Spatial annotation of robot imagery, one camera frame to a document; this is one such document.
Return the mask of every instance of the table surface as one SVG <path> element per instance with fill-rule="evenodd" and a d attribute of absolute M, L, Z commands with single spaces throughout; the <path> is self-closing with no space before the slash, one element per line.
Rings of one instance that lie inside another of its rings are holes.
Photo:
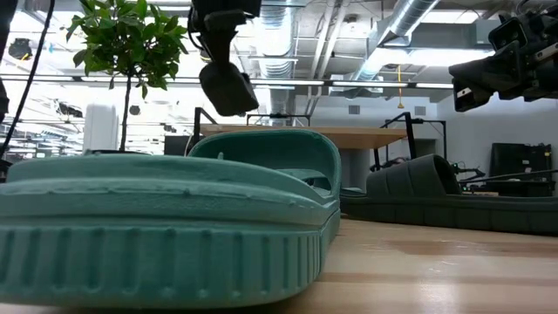
<path fill-rule="evenodd" d="M 191 313 L 0 304 L 10 314 Z M 342 220 L 323 274 L 277 304 L 202 313 L 558 313 L 558 239 Z"/>
<path fill-rule="evenodd" d="M 246 132 L 261 130 L 305 129 L 327 136 L 338 148 L 374 149 L 407 137 L 405 129 L 377 127 L 324 127 L 324 126 L 225 126 L 201 125 L 201 133 L 209 136 L 217 133 Z"/>

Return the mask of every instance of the silver ductwork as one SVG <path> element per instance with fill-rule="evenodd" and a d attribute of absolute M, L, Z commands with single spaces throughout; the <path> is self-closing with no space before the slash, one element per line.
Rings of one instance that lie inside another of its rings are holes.
<path fill-rule="evenodd" d="M 406 46 L 411 42 L 412 32 L 439 0 L 399 0 L 393 14 L 375 23 L 368 38 L 369 57 L 355 72 L 355 80 L 373 80 L 385 66 L 389 51 L 379 45 Z"/>
<path fill-rule="evenodd" d="M 258 53 L 266 57 L 288 57 L 293 51 L 295 11 L 289 7 L 262 7 L 258 30 Z M 294 64 L 281 59 L 260 61 L 265 79 L 292 79 Z M 295 94 L 291 90 L 272 89 L 271 113 L 294 113 Z M 282 120 L 272 124 L 282 124 Z"/>

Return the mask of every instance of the teal slipper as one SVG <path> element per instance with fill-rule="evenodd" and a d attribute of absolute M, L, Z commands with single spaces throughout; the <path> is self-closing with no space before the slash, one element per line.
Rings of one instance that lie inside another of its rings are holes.
<path fill-rule="evenodd" d="M 333 143 L 225 133 L 191 155 L 13 166 L 0 185 L 0 303 L 224 308 L 311 284 L 339 225 Z M 327 184 L 298 179 L 316 173 Z"/>

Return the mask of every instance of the plant stem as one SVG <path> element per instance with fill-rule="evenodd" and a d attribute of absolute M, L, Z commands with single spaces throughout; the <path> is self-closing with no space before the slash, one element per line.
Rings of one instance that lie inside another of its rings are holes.
<path fill-rule="evenodd" d="M 132 74 L 128 75 L 126 82 L 126 98 L 124 102 L 124 118 L 122 118 L 122 139 L 120 140 L 120 152 L 126 150 L 126 129 L 128 128 L 128 107 L 130 106 L 130 91 L 132 90 Z"/>

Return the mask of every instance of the foam slide sandal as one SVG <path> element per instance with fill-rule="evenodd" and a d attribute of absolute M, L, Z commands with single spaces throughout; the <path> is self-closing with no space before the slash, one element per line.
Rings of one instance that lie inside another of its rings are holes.
<path fill-rule="evenodd" d="M 366 183 L 365 193 L 342 191 L 342 212 L 374 222 L 558 236 L 558 198 L 462 195 L 439 156 L 372 173 Z"/>
<path fill-rule="evenodd" d="M 333 143 L 302 130 L 227 133 L 191 155 L 13 166 L 0 185 L 0 303 L 225 308 L 311 284 L 339 226 Z M 331 189 L 288 174 L 297 169 Z"/>

